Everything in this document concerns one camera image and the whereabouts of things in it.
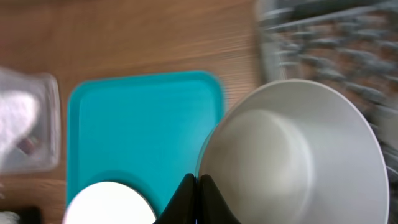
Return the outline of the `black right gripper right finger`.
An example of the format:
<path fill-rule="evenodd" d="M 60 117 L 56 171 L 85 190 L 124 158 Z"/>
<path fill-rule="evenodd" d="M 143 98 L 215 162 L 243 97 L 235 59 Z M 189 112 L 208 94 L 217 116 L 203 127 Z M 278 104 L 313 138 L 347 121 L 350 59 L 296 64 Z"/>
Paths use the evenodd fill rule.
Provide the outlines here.
<path fill-rule="evenodd" d="M 240 224 L 225 202 L 213 178 L 205 174 L 198 181 L 198 224 Z"/>

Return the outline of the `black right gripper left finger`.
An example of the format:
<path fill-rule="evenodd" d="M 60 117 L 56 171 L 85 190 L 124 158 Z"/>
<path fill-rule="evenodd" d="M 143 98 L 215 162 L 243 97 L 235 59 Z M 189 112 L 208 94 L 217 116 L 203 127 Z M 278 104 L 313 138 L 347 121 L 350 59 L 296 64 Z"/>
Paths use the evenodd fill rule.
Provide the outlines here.
<path fill-rule="evenodd" d="M 186 174 L 154 224 L 196 224 L 197 179 Z"/>

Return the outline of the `large pink plate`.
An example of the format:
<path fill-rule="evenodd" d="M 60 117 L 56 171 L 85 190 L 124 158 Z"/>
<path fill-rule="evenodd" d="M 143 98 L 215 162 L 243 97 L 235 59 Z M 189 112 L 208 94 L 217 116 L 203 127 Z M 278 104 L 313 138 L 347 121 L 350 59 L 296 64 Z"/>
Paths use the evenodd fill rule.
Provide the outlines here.
<path fill-rule="evenodd" d="M 134 189 L 117 182 L 98 182 L 69 203 L 63 224 L 153 224 L 156 215 Z"/>

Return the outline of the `grey metal bowl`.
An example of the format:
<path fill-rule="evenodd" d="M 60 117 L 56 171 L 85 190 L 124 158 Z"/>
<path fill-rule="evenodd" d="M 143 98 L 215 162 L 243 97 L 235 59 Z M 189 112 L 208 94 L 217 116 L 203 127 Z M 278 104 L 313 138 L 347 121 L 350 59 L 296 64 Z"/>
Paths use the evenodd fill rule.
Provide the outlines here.
<path fill-rule="evenodd" d="M 373 130 L 336 90 L 308 80 L 259 87 L 212 132 L 197 167 L 241 223 L 378 223 L 389 214 Z"/>

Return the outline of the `red snack wrapper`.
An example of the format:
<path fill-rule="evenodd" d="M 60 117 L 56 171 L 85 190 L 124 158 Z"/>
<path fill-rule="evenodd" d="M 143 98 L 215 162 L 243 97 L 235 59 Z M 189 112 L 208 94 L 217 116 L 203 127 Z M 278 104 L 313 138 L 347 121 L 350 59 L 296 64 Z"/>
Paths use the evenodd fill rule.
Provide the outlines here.
<path fill-rule="evenodd" d="M 22 151 L 24 154 L 31 155 L 35 153 L 40 145 L 40 141 L 35 138 L 25 138 L 18 145 L 17 148 Z"/>

